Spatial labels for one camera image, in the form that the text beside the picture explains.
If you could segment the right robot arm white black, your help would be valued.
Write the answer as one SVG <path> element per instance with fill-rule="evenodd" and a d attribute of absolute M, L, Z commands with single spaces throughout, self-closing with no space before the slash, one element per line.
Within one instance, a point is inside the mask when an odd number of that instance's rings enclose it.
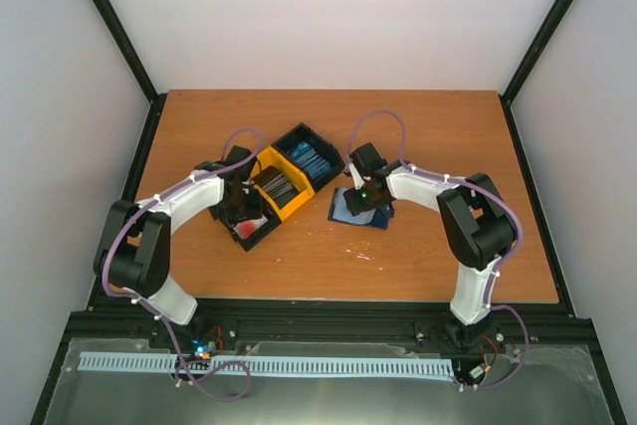
<path fill-rule="evenodd" d="M 397 200 L 440 214 L 449 248 L 459 263 L 446 334 L 460 346 L 485 328 L 501 262 L 523 237 L 522 225 L 491 177 L 443 175 L 400 160 L 387 162 L 372 143 L 348 155 L 353 186 L 343 193 L 357 216 Z"/>

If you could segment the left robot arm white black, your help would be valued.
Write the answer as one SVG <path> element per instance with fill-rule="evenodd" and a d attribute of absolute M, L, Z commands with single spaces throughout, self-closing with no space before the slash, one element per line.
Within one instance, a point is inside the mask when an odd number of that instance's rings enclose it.
<path fill-rule="evenodd" d="M 200 345 L 207 323 L 195 314 L 195 298 L 170 275 L 171 238 L 199 213 L 246 193 L 256 160 L 255 152 L 234 146 L 225 159 L 201 164 L 161 193 L 114 202 L 94 261 L 106 295 L 129 299 L 155 319 L 172 322 L 171 333 L 183 346 Z"/>

